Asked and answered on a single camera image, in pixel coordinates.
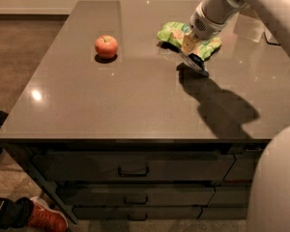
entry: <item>desk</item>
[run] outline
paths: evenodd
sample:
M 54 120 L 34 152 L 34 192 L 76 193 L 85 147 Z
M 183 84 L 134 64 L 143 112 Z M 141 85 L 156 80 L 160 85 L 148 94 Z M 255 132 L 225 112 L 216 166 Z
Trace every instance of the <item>desk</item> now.
M 255 163 L 290 125 L 290 60 L 239 15 L 206 62 L 159 47 L 196 2 L 78 2 L 0 130 L 73 221 L 245 218 Z M 96 61 L 110 34 L 118 57 Z

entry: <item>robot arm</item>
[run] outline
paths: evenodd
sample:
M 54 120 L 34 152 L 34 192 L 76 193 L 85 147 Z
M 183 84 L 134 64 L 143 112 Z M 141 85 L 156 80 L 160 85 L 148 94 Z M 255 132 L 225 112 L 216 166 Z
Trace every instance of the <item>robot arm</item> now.
M 290 0 L 203 0 L 190 18 L 191 31 L 184 38 L 183 52 L 194 43 L 216 36 L 235 13 L 250 5 L 290 56 Z

